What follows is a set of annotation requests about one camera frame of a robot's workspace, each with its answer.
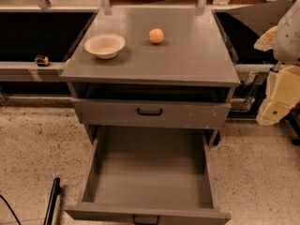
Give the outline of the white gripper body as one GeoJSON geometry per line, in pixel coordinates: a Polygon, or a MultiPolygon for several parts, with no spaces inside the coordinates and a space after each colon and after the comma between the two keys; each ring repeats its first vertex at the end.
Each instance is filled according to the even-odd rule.
{"type": "Polygon", "coordinates": [[[266,88],[266,111],[290,111],[300,102],[300,67],[271,71],[266,88]]]}

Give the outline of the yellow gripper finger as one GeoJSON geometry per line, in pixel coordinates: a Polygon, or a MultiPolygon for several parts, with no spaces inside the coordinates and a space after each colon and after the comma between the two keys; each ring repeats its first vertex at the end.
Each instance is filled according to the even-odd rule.
{"type": "Polygon", "coordinates": [[[272,126],[278,123],[290,110],[286,106],[273,103],[270,99],[265,99],[256,116],[256,122],[262,126],[272,126]]]}
{"type": "Polygon", "coordinates": [[[275,34],[278,28],[276,26],[267,30],[260,38],[254,43],[254,48],[259,51],[269,51],[274,48],[275,34]]]}

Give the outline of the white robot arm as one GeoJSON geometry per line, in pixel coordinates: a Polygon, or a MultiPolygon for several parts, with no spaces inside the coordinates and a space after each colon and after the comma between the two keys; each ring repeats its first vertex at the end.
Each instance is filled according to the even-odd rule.
{"type": "Polygon", "coordinates": [[[254,48],[264,52],[273,50],[277,59],[268,73],[266,98],[256,117],[260,125],[271,126],[300,102],[300,0],[255,42],[254,48]]]}

